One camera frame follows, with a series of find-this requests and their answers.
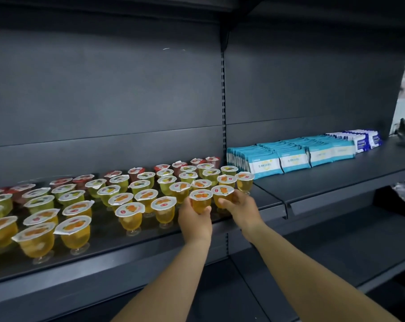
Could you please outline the person's left forearm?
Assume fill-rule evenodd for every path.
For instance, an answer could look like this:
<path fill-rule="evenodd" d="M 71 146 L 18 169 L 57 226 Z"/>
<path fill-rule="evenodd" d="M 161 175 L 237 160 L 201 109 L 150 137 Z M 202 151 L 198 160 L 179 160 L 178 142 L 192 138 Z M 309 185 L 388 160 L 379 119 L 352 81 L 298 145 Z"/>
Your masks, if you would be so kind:
<path fill-rule="evenodd" d="M 185 245 L 157 278 L 146 285 L 111 322 L 185 322 L 205 266 L 211 237 L 185 239 Z"/>

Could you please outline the person's right hand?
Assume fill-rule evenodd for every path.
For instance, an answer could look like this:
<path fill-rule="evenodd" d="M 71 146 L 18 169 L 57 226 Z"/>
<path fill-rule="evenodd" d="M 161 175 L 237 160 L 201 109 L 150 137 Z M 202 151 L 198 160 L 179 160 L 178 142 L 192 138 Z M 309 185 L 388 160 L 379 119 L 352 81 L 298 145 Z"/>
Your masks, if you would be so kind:
<path fill-rule="evenodd" d="M 233 220 L 240 228 L 244 237 L 250 241 L 250 233 L 254 227 L 264 224 L 255 200 L 243 193 L 242 191 L 235 189 L 232 202 L 236 204 L 234 211 L 229 211 L 233 217 Z"/>

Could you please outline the group of red jelly cups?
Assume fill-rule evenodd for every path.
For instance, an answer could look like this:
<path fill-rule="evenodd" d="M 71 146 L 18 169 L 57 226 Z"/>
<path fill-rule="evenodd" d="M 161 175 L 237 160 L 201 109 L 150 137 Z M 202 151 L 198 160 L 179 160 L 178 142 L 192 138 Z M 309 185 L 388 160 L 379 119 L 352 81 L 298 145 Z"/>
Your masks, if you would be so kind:
<path fill-rule="evenodd" d="M 24 205 L 29 200 L 37 197 L 41 197 L 44 195 L 53 194 L 55 197 L 60 197 L 62 194 L 67 193 L 73 190 L 87 190 L 93 192 L 93 198 L 97 197 L 97 190 L 101 188 L 101 185 L 108 185 L 111 183 L 113 178 L 127 176 L 131 182 L 135 182 L 141 180 L 139 175 L 144 173 L 151 173 L 153 176 L 156 175 L 157 172 L 163 169 L 172 169 L 173 174 L 178 176 L 180 173 L 187 172 L 188 169 L 183 170 L 182 167 L 187 166 L 197 166 L 203 163 L 210 163 L 214 164 L 215 168 L 219 167 L 219 160 L 218 157 L 207 157 L 205 159 L 201 158 L 194 158 L 190 162 L 182 162 L 178 161 L 171 165 L 169 164 L 159 164 L 156 165 L 153 169 L 154 172 L 146 171 L 143 167 L 135 167 L 131 168 L 126 174 L 123 174 L 120 170 L 111 171 L 105 173 L 99 179 L 95 179 L 93 174 L 86 174 L 77 176 L 76 178 L 73 177 L 63 177 L 53 180 L 49 183 L 47 187 L 40 187 L 38 188 L 35 183 L 26 183 L 26 184 L 19 184 L 10 188 L 0 188 L 0 205 L 12 206 L 12 202 L 16 202 L 20 205 Z M 90 184 L 93 181 L 101 181 L 100 184 L 96 184 L 94 186 L 86 186 L 86 184 Z"/>

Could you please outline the row of teal packets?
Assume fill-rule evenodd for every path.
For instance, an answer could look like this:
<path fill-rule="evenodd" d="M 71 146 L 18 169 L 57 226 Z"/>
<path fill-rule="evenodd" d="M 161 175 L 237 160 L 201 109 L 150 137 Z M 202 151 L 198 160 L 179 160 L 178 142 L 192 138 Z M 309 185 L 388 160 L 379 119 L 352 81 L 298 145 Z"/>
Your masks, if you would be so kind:
<path fill-rule="evenodd" d="M 227 148 L 227 164 L 247 171 L 255 179 L 309 169 L 326 163 L 353 159 L 355 142 L 316 135 L 276 142 Z"/>

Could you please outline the row of blue white packets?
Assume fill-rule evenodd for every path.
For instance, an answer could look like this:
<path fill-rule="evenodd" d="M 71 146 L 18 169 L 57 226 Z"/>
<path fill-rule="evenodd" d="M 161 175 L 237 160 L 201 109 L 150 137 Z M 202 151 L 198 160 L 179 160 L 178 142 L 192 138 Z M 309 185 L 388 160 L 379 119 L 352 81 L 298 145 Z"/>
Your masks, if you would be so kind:
<path fill-rule="evenodd" d="M 382 139 L 376 130 L 354 129 L 325 133 L 325 135 L 332 136 L 337 139 L 353 141 L 356 153 L 369 151 L 382 145 Z"/>

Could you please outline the group of green jelly cups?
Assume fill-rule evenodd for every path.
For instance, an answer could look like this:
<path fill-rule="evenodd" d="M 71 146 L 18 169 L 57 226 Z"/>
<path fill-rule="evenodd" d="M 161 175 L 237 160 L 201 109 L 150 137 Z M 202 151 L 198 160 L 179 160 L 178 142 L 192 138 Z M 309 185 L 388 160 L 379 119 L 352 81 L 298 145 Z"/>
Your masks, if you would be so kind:
<path fill-rule="evenodd" d="M 155 176 L 153 176 L 151 173 L 141 174 L 141 175 L 139 175 L 139 178 L 141 178 L 141 180 L 136 181 L 137 183 L 141 183 L 144 180 L 147 180 L 147 181 L 149 181 L 151 183 L 148 188 L 152 187 L 153 184 L 154 184 Z M 91 186 L 91 185 L 94 186 L 96 184 L 101 185 L 101 183 L 102 183 L 101 181 L 98 181 L 98 182 L 93 181 L 93 182 L 90 182 L 90 184 L 86 184 L 86 186 Z M 130 181 L 130 179 L 128 177 L 125 177 L 125 176 L 119 177 L 118 176 L 116 178 L 113 178 L 110 184 L 101 185 L 100 189 L 102 189 L 103 187 L 107 187 L 109 189 L 110 185 L 112 185 L 112 186 L 120 186 L 119 194 L 124 194 L 126 190 L 131 188 L 130 184 L 132 184 L 132 182 Z M 92 197 L 94 194 L 93 194 L 93 192 L 89 191 L 89 189 L 87 189 L 85 191 L 84 190 L 73 190 L 73 191 L 69 191 L 67 193 L 62 194 L 58 198 L 55 197 L 53 194 L 33 198 L 33 199 L 29 200 L 27 203 L 25 203 L 22 206 L 26 207 L 31 214 L 37 213 L 37 212 L 39 212 L 41 210 L 44 210 L 44 209 L 53 209 L 53 207 L 54 207 L 54 199 L 56 199 L 56 201 L 58 203 L 60 203 L 62 206 L 66 207 L 67 205 L 75 204 L 75 203 L 84 201 L 85 200 L 85 192 L 89 192 L 90 196 L 94 200 L 103 200 L 106 197 L 101 196 L 101 195 L 98 194 L 98 191 L 100 189 L 97 190 L 97 197 L 96 198 Z M 7 214 L 9 214 L 12 211 L 13 203 L 15 203 L 15 202 L 14 201 L 12 202 L 12 206 L 9 206 L 9 205 L 6 206 L 6 207 L 2 206 L 3 207 L 3 209 L 2 209 L 3 216 L 6 216 Z"/>

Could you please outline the person's left hand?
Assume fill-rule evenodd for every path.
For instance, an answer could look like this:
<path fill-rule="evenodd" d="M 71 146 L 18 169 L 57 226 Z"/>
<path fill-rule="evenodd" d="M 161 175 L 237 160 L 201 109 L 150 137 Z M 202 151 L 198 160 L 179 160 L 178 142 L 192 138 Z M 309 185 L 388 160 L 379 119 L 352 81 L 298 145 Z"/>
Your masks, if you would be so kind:
<path fill-rule="evenodd" d="M 209 247 L 212 237 L 212 222 L 197 214 L 189 197 L 185 198 L 178 212 L 178 223 L 186 244 L 203 244 Z"/>

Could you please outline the person's right forearm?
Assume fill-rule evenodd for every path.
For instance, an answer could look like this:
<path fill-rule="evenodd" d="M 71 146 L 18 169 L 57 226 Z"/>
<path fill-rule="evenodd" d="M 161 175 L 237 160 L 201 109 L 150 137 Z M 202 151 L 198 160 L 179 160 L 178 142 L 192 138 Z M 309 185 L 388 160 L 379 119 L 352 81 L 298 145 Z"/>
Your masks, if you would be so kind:
<path fill-rule="evenodd" d="M 400 322 L 261 220 L 241 228 L 302 322 Z"/>

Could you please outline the orange fruit jelly cup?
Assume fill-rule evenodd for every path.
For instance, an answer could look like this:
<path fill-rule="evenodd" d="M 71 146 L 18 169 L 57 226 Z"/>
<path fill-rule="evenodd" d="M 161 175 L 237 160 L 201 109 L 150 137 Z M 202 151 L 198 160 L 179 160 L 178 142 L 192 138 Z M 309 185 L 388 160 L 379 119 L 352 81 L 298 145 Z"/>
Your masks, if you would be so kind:
<path fill-rule="evenodd" d="M 234 190 L 235 190 L 234 187 L 228 185 L 216 185 L 212 187 L 211 192 L 213 194 L 215 205 L 217 206 L 218 209 L 223 211 L 226 210 L 225 206 L 221 205 L 219 200 L 225 199 L 232 202 Z"/>
<path fill-rule="evenodd" d="M 205 208 L 210 206 L 213 192 L 206 189 L 195 189 L 189 194 L 189 199 L 193 210 L 201 215 Z"/>

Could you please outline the group of orange jelly cups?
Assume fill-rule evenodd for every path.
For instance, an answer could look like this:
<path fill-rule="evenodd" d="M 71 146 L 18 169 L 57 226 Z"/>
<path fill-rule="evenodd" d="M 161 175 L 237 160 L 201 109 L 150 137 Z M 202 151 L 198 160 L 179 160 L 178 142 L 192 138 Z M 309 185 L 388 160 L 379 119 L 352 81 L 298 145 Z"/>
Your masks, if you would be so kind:
<path fill-rule="evenodd" d="M 59 225 L 54 223 L 38 224 L 13 235 L 12 241 L 19 244 L 22 252 L 31 259 L 31 261 L 40 261 L 40 258 L 48 256 L 53 252 L 56 234 L 59 234 L 62 242 L 70 249 L 70 253 L 81 253 L 80 249 L 88 249 L 92 231 L 92 218 L 89 216 L 76 216 L 69 218 Z"/>

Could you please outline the slotted shelf upright post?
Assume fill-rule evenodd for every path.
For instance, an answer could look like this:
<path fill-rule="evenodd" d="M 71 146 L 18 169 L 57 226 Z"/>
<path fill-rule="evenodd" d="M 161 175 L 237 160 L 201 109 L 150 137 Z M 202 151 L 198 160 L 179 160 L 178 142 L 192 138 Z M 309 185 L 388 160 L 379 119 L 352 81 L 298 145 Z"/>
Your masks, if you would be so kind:
<path fill-rule="evenodd" d="M 225 59 L 221 51 L 221 84 L 222 84 L 222 148 L 223 164 L 227 164 L 227 111 L 226 111 L 226 88 L 225 88 Z"/>

